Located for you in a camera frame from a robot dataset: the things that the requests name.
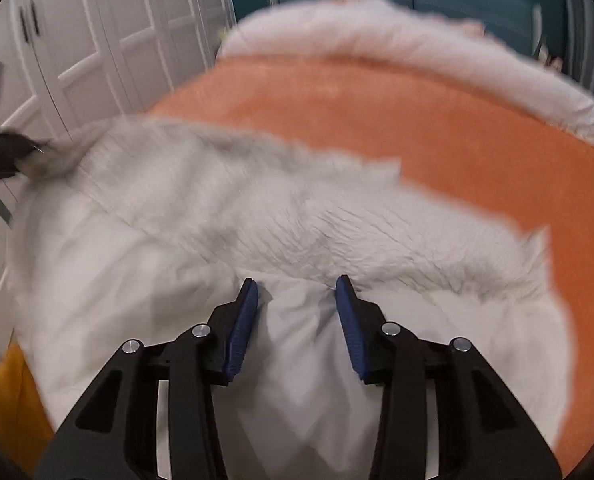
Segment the white duvet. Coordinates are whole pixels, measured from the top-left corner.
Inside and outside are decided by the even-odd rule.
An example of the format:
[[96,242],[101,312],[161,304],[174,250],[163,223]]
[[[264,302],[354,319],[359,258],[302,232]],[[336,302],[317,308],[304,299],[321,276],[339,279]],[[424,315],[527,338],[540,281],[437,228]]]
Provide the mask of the white duvet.
[[396,164],[269,137],[125,118],[75,142],[26,190],[8,254],[16,335],[55,428],[123,341],[172,340],[252,277],[243,370],[214,391],[229,478],[368,478],[381,391],[350,365],[331,288],[347,273],[420,338],[471,339],[556,442],[572,352],[545,233],[402,186]]
[[439,73],[490,92],[594,145],[594,95],[468,27],[389,0],[304,0],[259,10],[219,57],[348,56]]

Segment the orange bedsheet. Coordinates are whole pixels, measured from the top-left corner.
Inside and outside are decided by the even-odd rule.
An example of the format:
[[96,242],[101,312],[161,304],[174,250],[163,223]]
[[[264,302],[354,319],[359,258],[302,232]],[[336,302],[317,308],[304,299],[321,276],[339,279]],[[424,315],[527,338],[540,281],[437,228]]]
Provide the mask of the orange bedsheet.
[[578,362],[556,454],[569,472],[594,443],[594,148],[482,92],[351,60],[235,59],[152,114],[270,132],[312,148],[396,156],[402,177],[552,229],[554,277]]

